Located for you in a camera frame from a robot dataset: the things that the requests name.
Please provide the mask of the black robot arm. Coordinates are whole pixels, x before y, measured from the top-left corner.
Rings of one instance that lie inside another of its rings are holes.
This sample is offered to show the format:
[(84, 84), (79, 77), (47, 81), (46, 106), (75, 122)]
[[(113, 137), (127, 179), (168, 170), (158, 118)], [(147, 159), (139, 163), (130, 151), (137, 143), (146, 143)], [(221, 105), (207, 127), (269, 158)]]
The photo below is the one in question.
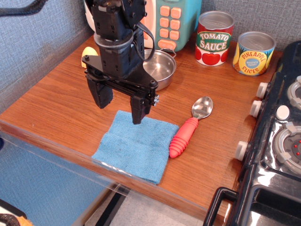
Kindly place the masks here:
[(158, 102), (158, 82), (143, 63), (152, 59), (144, 55), (144, 37), (151, 31), (142, 24), (147, 16), (145, 0), (87, 0), (92, 14), (94, 40), (100, 55), (85, 55), (86, 79), (94, 101), (105, 108), (113, 99), (113, 90), (130, 96), (133, 124), (140, 124)]

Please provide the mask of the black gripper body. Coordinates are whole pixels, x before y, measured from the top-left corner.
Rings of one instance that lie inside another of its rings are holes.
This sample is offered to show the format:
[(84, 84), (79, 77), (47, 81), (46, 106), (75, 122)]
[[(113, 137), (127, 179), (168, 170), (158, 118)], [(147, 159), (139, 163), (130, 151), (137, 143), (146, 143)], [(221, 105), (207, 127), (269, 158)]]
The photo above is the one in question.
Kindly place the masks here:
[(157, 104), (158, 83), (143, 67), (144, 61), (152, 58), (153, 50), (147, 56), (144, 43), (139, 41), (99, 49), (99, 56), (92, 56), (90, 62), (86, 62), (86, 76), (130, 97), (136, 92), (145, 93), (151, 106)]

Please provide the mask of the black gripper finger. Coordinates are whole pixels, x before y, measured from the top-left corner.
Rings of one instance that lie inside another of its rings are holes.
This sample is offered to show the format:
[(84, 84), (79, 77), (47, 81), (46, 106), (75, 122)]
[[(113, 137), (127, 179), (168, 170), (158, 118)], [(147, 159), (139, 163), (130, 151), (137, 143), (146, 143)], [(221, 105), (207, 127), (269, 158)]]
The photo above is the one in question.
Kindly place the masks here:
[(86, 76), (88, 88), (91, 95), (100, 109), (104, 109), (113, 99), (112, 88)]
[(150, 113), (150, 100), (145, 93), (136, 92), (130, 98), (132, 121), (134, 125), (140, 124), (142, 119)]

